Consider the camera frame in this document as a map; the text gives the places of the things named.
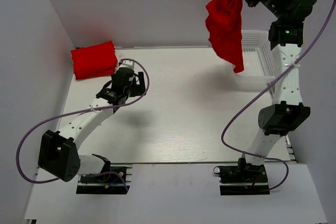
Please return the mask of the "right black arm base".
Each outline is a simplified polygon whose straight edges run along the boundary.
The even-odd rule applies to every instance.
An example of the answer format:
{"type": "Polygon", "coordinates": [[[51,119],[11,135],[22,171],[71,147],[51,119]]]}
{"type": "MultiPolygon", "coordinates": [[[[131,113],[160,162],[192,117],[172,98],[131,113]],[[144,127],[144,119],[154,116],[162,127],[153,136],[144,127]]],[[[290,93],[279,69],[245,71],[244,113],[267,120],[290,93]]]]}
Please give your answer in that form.
{"type": "Polygon", "coordinates": [[[269,195],[266,169],[261,171],[240,171],[238,166],[215,166],[213,173],[219,177],[221,196],[269,195]]]}

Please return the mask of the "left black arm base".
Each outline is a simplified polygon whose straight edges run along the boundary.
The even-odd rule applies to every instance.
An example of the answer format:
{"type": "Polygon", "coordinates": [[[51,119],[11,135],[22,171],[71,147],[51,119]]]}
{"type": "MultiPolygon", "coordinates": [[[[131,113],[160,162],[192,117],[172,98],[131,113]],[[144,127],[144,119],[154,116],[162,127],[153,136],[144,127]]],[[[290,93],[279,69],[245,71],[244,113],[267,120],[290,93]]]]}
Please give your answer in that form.
{"type": "Polygon", "coordinates": [[[131,186],[132,165],[112,165],[113,174],[97,177],[81,175],[77,183],[77,195],[126,195],[131,186]]]}

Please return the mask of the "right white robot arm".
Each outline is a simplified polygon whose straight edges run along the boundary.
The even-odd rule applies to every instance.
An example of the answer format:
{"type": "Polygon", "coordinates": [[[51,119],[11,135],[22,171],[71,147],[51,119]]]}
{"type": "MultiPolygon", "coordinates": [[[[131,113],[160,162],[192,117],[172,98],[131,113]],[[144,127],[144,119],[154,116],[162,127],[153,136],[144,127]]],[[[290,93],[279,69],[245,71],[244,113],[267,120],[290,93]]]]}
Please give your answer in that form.
{"type": "Polygon", "coordinates": [[[260,110],[258,133],[238,160],[237,175],[247,182],[264,171],[265,157],[273,146],[310,115],[310,107],[303,105],[296,61],[303,45],[303,22],[317,0],[245,1],[250,7],[262,3],[277,17],[268,33],[275,66],[274,98],[270,106],[260,110]]]}

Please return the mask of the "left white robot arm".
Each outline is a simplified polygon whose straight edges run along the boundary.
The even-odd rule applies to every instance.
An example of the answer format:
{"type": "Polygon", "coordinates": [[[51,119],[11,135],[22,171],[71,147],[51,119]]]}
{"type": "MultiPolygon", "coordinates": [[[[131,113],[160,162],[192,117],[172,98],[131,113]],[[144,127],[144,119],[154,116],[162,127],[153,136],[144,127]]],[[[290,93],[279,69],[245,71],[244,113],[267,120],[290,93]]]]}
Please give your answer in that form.
{"type": "Polygon", "coordinates": [[[120,66],[97,93],[87,112],[81,112],[57,131],[48,130],[43,134],[38,166],[64,182],[77,175],[93,175],[101,182],[108,180],[111,162],[107,158],[98,154],[79,155],[78,151],[104,120],[126,105],[128,98],[140,97],[145,91],[144,73],[135,73],[132,66],[120,66]]]}

